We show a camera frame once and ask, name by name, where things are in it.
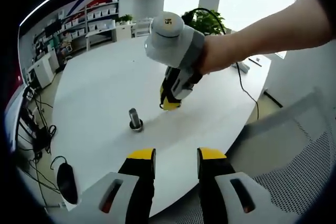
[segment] white cabinet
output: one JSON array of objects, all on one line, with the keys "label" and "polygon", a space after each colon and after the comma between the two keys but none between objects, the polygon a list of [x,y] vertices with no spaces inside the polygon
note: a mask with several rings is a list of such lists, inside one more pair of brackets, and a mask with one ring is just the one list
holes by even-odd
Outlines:
[{"label": "white cabinet", "polygon": [[115,27],[115,36],[117,38],[117,41],[121,41],[123,39],[130,39],[132,38],[131,34],[131,26],[126,25],[126,26],[117,26]]}]

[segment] floor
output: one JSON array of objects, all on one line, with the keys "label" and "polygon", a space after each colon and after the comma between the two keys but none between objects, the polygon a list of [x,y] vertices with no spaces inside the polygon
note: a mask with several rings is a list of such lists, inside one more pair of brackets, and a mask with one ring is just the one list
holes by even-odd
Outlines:
[{"label": "floor", "polygon": [[[54,99],[57,91],[57,87],[59,84],[59,81],[61,79],[62,72],[56,74],[53,82],[45,87],[41,93],[41,101],[43,103],[48,103],[50,106],[54,105]],[[267,96],[264,94],[261,95],[261,97],[258,100],[259,104],[259,118],[264,118],[267,115],[270,115],[272,113],[275,113],[278,111],[280,108]],[[34,111],[36,108],[35,103],[31,103],[29,105],[30,109]],[[42,104],[41,105],[43,109],[43,115],[48,123],[48,125],[51,124],[51,115],[52,115],[52,108],[49,107],[48,105]],[[36,122],[41,124],[41,119],[40,116],[37,112],[35,112],[36,115]],[[256,107],[254,108],[249,120],[247,123],[251,123],[257,120],[257,109]],[[51,155],[43,152],[43,157],[40,160],[40,162],[37,164],[37,168],[40,172],[42,172],[50,181],[52,181],[54,184],[56,184],[56,178],[54,175],[54,171],[50,169],[50,163],[51,163]],[[40,180],[44,183],[46,183],[45,179],[40,177]],[[58,205],[62,202],[62,198],[60,195],[57,195],[53,191],[48,190],[47,188],[43,188],[43,194],[46,198],[46,202],[49,206],[51,207],[58,207]],[[55,208],[49,209],[49,211],[55,213]],[[60,209],[57,210],[57,215],[60,213],[59,211],[63,212],[66,211],[65,209]]]}]

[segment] small cylindrical object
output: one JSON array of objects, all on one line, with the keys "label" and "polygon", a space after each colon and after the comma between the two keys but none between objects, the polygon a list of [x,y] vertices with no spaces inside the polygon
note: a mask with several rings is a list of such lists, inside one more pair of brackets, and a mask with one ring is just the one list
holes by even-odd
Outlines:
[{"label": "small cylindrical object", "polygon": [[131,108],[128,113],[131,119],[130,128],[136,132],[141,132],[143,130],[143,122],[139,118],[138,113],[136,112],[136,109]]}]

